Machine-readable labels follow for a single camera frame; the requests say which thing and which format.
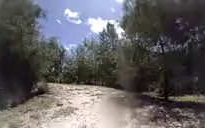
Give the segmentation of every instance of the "trail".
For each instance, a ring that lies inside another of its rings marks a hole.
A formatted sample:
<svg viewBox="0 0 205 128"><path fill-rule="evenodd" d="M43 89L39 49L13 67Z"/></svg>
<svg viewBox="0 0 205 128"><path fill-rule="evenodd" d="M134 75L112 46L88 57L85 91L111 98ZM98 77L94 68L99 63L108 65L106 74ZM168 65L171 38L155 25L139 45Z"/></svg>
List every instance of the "trail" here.
<svg viewBox="0 0 205 128"><path fill-rule="evenodd" d="M0 128L188 128L200 127L192 110L171 109L137 94L85 85L50 84L50 93L0 111Z"/></svg>

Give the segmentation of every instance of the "tree trunk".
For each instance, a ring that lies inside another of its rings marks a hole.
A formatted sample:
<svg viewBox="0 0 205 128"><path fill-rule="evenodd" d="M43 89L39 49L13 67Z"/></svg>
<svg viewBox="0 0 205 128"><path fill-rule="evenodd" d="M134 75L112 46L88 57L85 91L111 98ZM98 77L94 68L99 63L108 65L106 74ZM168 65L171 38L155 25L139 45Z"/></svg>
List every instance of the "tree trunk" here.
<svg viewBox="0 0 205 128"><path fill-rule="evenodd" d="M169 100L169 85L168 85L168 72L167 72L167 66L166 66L166 62L165 62L165 50L164 50L164 44L163 41L161 39L159 39L159 45L161 47L161 54L162 54L162 73L161 75L163 75L163 96L164 96L164 100L168 101Z"/></svg>

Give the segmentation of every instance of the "blue sky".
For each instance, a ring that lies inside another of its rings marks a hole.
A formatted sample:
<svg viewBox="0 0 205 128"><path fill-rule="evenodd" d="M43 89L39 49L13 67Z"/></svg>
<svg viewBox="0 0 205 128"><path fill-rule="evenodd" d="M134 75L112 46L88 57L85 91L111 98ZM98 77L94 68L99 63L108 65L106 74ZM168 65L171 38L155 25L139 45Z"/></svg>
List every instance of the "blue sky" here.
<svg viewBox="0 0 205 128"><path fill-rule="evenodd" d="M66 48L81 43L84 36L100 32L107 22L123 32L116 20L122 16L123 0L34 0L46 10L47 20L40 20L41 32L58 37Z"/></svg>

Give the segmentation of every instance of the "dirt path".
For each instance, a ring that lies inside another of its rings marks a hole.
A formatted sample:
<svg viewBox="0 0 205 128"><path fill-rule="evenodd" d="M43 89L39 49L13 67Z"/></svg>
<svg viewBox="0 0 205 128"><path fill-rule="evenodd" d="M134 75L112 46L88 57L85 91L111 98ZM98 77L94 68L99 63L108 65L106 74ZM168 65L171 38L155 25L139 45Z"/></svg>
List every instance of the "dirt path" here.
<svg viewBox="0 0 205 128"><path fill-rule="evenodd" d="M0 128L199 128L197 115L115 89L51 84L49 94L0 112Z"/></svg>

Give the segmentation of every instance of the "tree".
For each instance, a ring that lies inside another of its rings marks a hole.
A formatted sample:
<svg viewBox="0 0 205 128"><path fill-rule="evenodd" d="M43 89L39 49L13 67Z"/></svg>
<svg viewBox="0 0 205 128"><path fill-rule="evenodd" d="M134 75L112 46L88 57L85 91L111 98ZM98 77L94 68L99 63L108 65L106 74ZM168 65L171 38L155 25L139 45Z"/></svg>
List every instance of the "tree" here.
<svg viewBox="0 0 205 128"><path fill-rule="evenodd" d="M28 98L38 81L37 19L44 17L42 9L29 0L0 1L0 88L7 91L0 91L2 96Z"/></svg>
<svg viewBox="0 0 205 128"><path fill-rule="evenodd" d="M168 100L173 63L169 63L171 60L167 56L173 51L185 52L191 44L198 46L202 43L203 46L205 1L127 0L125 10L123 26L128 35L135 39L142 38L145 49L156 53L163 96ZM202 65L201 72L204 72L205 64Z"/></svg>

